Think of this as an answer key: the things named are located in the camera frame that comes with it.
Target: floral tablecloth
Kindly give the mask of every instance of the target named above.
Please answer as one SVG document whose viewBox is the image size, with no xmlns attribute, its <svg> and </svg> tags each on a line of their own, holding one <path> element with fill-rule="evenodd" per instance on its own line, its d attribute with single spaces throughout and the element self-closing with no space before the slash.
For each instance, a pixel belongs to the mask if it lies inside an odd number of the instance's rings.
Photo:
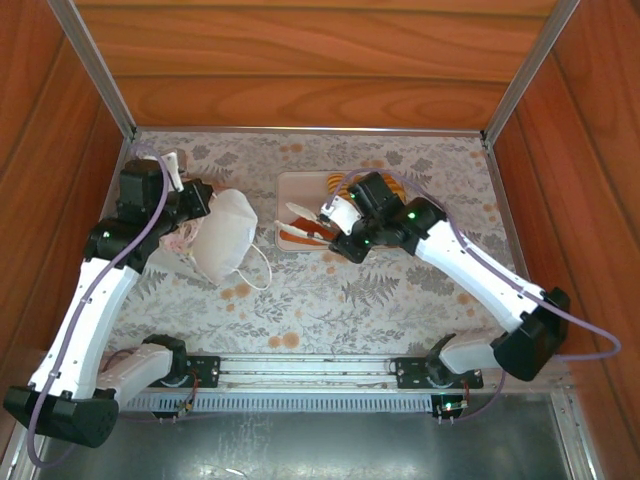
<svg viewBox="0 0 640 480">
<path fill-rule="evenodd" d="M 425 185 L 473 241 L 513 268 L 479 139 L 145 132 L 141 141 L 184 150 L 190 175 L 246 194 L 273 284 L 259 292 L 233 274 L 213 286 L 149 264 L 109 349 L 167 333 L 190 351 L 420 354 L 446 333 L 496 329 L 471 295 L 402 251 L 379 251 L 354 265 L 328 251 L 285 253 L 274 242 L 280 173 L 383 167 Z M 252 250 L 242 268 L 252 278 L 266 276 Z"/>
</svg>

